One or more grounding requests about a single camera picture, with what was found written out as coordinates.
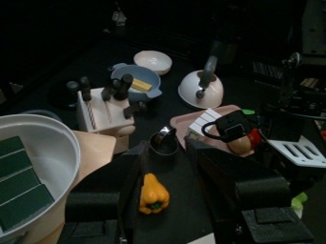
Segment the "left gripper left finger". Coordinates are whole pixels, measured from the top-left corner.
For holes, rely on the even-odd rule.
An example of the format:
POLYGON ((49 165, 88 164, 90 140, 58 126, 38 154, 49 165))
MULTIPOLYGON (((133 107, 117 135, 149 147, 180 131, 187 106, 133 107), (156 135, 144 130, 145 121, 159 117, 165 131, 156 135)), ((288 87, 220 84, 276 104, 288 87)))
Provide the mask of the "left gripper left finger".
POLYGON ((132 244, 140 159, 145 149, 147 143, 141 142, 73 187, 58 244, 132 244))

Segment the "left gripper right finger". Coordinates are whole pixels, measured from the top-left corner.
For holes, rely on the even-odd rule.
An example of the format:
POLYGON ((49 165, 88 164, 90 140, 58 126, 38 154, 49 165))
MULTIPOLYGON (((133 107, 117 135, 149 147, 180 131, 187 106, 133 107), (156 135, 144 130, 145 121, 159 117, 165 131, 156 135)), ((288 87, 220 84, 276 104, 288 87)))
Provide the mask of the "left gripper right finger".
POLYGON ((189 137, 187 157, 200 180, 216 244, 308 244, 284 178, 245 157, 189 137))

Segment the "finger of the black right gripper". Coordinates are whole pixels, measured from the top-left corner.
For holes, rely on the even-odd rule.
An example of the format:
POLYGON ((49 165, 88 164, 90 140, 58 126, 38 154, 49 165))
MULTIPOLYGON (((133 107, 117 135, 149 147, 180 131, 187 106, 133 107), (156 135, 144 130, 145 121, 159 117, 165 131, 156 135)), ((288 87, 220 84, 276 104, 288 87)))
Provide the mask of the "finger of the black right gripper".
POLYGON ((326 174, 326 168, 299 167, 291 180, 291 193, 299 194, 319 182, 326 174))

